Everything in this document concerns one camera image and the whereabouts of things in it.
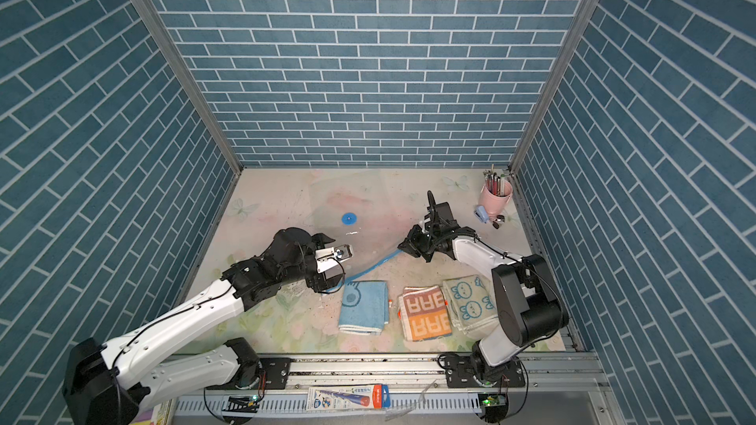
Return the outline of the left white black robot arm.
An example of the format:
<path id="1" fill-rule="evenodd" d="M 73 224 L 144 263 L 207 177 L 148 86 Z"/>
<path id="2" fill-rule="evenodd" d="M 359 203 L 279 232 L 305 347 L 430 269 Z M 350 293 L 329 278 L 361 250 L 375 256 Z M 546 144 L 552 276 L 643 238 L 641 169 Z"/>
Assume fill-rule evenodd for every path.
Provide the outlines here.
<path id="1" fill-rule="evenodd" d="M 62 395 L 76 424 L 128 424 L 148 409 L 210 387 L 261 390 L 267 375 L 244 338 L 174 360 L 195 338 L 304 281 L 316 293 L 346 282 L 350 245 L 290 227 L 266 250 L 232 264 L 219 279 L 149 324 L 128 334 L 73 347 Z"/>

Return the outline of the clear vacuum bag blue zipper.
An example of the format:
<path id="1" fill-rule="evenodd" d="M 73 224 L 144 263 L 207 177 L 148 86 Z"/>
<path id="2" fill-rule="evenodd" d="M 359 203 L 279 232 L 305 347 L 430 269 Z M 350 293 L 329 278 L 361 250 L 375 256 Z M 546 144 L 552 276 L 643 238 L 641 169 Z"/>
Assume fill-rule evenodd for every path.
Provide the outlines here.
<path id="1" fill-rule="evenodd" d="M 365 170 L 319 180 L 308 188 L 309 224 L 352 247 L 342 262 L 356 277 L 397 251 L 424 214 L 425 198 L 417 179 L 401 170 Z"/>

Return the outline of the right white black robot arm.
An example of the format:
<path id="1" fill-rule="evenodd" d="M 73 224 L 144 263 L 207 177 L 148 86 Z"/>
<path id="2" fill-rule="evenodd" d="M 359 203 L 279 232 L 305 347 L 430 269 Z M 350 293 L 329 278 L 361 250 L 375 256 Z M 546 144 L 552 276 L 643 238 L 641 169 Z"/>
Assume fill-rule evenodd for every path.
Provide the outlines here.
<path id="1" fill-rule="evenodd" d="M 398 249 L 425 262 L 436 253 L 444 254 L 492 282 L 498 326 L 474 344 L 469 364 L 476 381 L 499 383 L 522 351 L 568 324 L 567 309 L 545 258 L 494 248 L 472 228 L 458 224 L 447 203 L 437 203 L 431 192 L 427 200 L 426 216 Z"/>

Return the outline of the light blue towel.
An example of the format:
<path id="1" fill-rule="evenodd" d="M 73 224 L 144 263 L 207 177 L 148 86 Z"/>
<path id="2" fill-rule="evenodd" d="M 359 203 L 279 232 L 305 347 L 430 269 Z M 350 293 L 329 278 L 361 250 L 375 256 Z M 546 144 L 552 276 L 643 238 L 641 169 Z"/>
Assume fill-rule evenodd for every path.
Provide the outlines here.
<path id="1" fill-rule="evenodd" d="M 338 328 L 347 334 L 381 334 L 389 322 L 386 281 L 355 281 L 344 288 Z"/>

